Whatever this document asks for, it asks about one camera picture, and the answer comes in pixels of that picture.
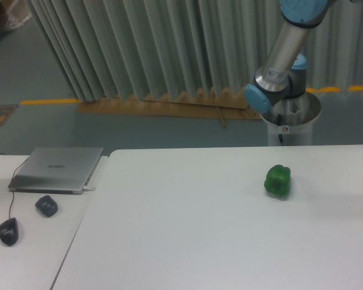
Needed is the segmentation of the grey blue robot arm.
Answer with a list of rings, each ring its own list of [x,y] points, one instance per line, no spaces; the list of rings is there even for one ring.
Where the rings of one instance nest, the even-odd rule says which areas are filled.
[[[259,113],[315,86],[363,85],[363,1],[280,1],[283,23],[264,64],[244,88]]]

